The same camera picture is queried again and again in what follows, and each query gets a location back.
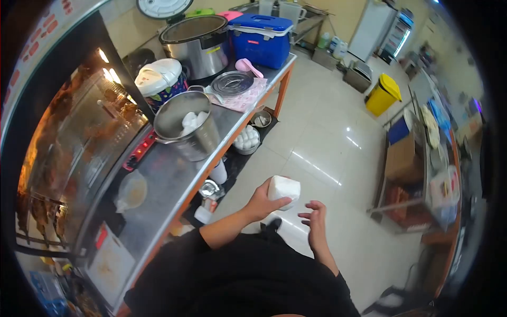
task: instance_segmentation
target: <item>stainless steel pot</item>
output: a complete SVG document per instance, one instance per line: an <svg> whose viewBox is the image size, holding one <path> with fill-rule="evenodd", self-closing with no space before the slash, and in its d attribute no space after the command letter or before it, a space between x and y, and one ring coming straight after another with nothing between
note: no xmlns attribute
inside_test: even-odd
<svg viewBox="0 0 507 317"><path fill-rule="evenodd" d="M229 64L228 21L219 15L185 19L168 26L159 41L169 58L180 61L188 80L213 76Z"/></svg>
<svg viewBox="0 0 507 317"><path fill-rule="evenodd" d="M194 131L180 136L183 117L189 112L209 113ZM186 159L195 162L205 159L219 145L219 133L211 114L211 101L200 91L186 91L163 104L153 123L157 142L174 146Z"/></svg>

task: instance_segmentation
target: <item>white egg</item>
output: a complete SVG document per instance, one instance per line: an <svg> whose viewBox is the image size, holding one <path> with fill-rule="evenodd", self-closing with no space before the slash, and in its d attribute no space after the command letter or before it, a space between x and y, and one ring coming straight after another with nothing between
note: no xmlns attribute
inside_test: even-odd
<svg viewBox="0 0 507 317"><path fill-rule="evenodd" d="M192 127L192 129L197 129L197 127L199 126L199 124L197 124L197 118L195 119L192 119L192 121L190 122L190 126Z"/></svg>
<svg viewBox="0 0 507 317"><path fill-rule="evenodd" d="M185 128L183 128L183 131L180 133L180 136L187 135L192 131L194 131L194 128L188 125Z"/></svg>
<svg viewBox="0 0 507 317"><path fill-rule="evenodd" d="M185 115L185 117L182 120L182 126L183 128L186 126L189 126L192 124L192 120L196 120L197 116L193 112L189 112Z"/></svg>
<svg viewBox="0 0 507 317"><path fill-rule="evenodd" d="M204 120L206 120L207 117L208 117L207 112L204 111L199 112L199 115L197 116L197 125L201 125L204 122Z"/></svg>

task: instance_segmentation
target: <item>red control panel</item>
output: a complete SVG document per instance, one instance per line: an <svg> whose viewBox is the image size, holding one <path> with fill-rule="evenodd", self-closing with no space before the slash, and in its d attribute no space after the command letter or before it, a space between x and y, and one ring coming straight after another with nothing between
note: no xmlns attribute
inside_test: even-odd
<svg viewBox="0 0 507 317"><path fill-rule="evenodd" d="M128 160L123 163L123 168L132 172L153 143L155 143L155 130L152 129L135 150L132 151Z"/></svg>

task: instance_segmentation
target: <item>person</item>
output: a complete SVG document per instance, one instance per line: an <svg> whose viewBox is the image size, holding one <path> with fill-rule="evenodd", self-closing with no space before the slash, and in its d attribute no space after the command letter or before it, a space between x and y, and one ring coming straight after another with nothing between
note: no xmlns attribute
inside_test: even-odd
<svg viewBox="0 0 507 317"><path fill-rule="evenodd" d="M289 247L275 219L243 234L287 205L269 200L270 179L241 210L161 247L124 301L134 316L359 316L325 237L326 206L301 213L315 259Z"/></svg>

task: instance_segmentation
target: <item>cardboard box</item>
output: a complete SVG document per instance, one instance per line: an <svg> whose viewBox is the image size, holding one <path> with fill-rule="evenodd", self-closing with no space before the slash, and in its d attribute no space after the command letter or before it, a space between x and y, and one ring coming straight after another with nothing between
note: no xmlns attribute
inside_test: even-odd
<svg viewBox="0 0 507 317"><path fill-rule="evenodd" d="M385 177L400 185L423 180L423 150L414 141L414 132L387 148Z"/></svg>

